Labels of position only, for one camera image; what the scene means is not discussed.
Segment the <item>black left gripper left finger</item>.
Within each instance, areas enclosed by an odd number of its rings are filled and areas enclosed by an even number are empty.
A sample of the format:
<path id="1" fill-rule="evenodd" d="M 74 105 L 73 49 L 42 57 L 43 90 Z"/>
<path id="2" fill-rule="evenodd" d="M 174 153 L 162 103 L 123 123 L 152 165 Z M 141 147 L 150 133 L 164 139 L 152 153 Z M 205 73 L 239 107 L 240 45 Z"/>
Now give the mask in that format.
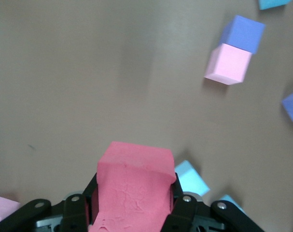
<path id="1" fill-rule="evenodd" d="M 98 215 L 98 184 L 95 175 L 85 190 L 73 193 L 56 205 L 35 199 L 0 221 L 0 232 L 87 232 Z"/>

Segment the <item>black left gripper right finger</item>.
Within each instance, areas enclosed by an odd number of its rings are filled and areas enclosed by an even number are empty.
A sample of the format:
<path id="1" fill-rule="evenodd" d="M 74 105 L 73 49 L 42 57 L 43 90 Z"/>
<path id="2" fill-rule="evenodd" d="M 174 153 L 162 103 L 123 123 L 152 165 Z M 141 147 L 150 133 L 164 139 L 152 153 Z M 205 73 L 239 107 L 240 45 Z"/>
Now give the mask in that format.
<path id="1" fill-rule="evenodd" d="M 225 200 L 207 206 L 192 193 L 185 193 L 179 178 L 171 185 L 173 208 L 162 232 L 263 232 L 235 204 Z"/>

